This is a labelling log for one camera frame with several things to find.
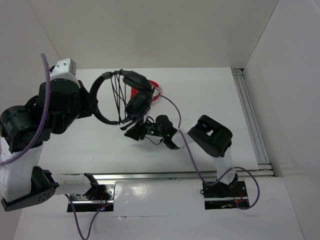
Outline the black headset with cable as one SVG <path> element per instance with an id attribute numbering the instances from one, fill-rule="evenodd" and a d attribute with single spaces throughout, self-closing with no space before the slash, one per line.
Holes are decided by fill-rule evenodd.
<path id="1" fill-rule="evenodd" d="M 108 71 L 99 76 L 90 88 L 89 94 L 98 99 L 98 91 L 102 84 L 109 80 L 118 114 L 117 120 L 107 119 L 99 109 L 97 101 L 94 116 L 107 125 L 123 125 L 120 129 L 124 132 L 135 124 L 143 124 L 151 110 L 153 100 L 153 89 L 149 80 L 132 70 Z M 138 90 L 137 94 L 131 98 L 131 88 Z"/>

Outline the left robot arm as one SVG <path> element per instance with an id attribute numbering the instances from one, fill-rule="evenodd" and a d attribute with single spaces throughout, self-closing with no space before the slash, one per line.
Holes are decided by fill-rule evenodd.
<path id="1" fill-rule="evenodd" d="M 97 197 L 99 187 L 92 174 L 58 174 L 38 165 L 51 135 L 63 134 L 75 120 L 93 115 L 97 103 L 81 81 L 57 78 L 43 82 L 26 104 L 1 114 L 0 193 L 6 212 L 42 204 L 55 195 Z"/>

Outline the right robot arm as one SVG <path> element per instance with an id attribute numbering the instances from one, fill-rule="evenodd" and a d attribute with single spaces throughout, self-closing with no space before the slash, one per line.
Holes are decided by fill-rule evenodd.
<path id="1" fill-rule="evenodd" d="M 148 119 L 138 120 L 130 128 L 123 127 L 124 135 L 139 141 L 147 136 L 159 137 L 161 142 L 170 150 L 178 150 L 186 147 L 192 165 L 207 187 L 218 187 L 220 194 L 230 196 L 236 189 L 238 174 L 231 160 L 224 160 L 227 150 L 232 145 L 232 132 L 219 122 L 207 115 L 202 115 L 195 125 L 189 130 L 183 131 L 174 127 L 167 115 L 159 115 L 154 122 Z M 196 164 L 189 144 L 196 143 L 214 162 L 216 177 L 214 182 L 205 181 Z"/>

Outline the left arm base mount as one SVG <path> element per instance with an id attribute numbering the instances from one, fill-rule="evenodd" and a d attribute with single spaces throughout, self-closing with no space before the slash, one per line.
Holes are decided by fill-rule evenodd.
<path id="1" fill-rule="evenodd" d="M 84 212 L 113 212 L 116 181 L 97 180 L 91 173 L 84 173 L 82 185 L 77 183 L 78 192 L 69 193 L 75 211 Z"/>

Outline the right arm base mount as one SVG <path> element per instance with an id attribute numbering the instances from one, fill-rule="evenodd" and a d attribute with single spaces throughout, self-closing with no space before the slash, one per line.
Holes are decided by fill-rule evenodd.
<path id="1" fill-rule="evenodd" d="M 250 206 L 244 181 L 238 181 L 232 189 L 225 188 L 221 183 L 214 186 L 207 186 L 203 183 L 200 194 L 204 197 L 206 210 L 237 209 Z"/>

